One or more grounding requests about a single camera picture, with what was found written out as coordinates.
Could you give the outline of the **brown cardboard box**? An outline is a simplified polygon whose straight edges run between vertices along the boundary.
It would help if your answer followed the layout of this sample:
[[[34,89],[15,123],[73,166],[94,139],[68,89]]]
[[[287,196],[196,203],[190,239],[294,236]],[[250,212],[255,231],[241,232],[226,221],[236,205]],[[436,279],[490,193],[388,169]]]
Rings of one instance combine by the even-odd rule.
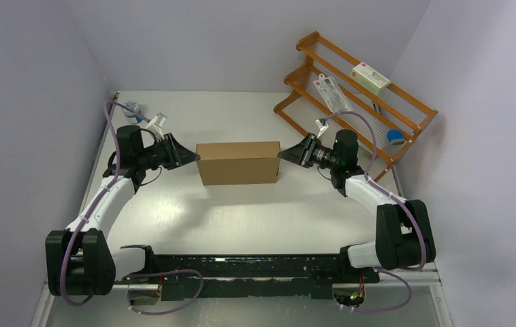
[[[280,142],[199,143],[197,167],[202,184],[252,185],[276,183]]]

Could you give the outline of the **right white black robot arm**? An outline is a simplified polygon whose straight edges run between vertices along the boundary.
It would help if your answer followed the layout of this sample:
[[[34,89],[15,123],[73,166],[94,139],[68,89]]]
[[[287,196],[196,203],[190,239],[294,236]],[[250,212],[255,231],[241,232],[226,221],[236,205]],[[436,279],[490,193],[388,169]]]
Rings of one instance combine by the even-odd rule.
[[[323,146],[309,133],[278,153],[280,159],[303,168],[329,169],[333,188],[374,215],[374,240],[347,246],[348,257],[336,265],[338,276],[352,282],[363,268],[422,268],[433,262],[436,248],[425,203],[407,200],[378,185],[358,164],[357,154],[357,134],[348,129],[336,133],[332,147]]]

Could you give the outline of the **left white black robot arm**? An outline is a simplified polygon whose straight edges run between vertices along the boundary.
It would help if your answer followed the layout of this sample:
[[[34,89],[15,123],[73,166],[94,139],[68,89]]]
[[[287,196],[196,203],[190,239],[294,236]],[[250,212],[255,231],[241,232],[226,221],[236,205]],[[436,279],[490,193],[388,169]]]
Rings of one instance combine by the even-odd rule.
[[[132,275],[149,283],[158,264],[149,245],[109,246],[107,238],[122,209],[144,185],[149,170],[173,170],[199,161],[197,153],[165,134],[144,146],[145,130],[137,125],[119,127],[116,150],[95,196],[63,230],[45,240],[48,288],[53,296],[104,296],[116,281]]]

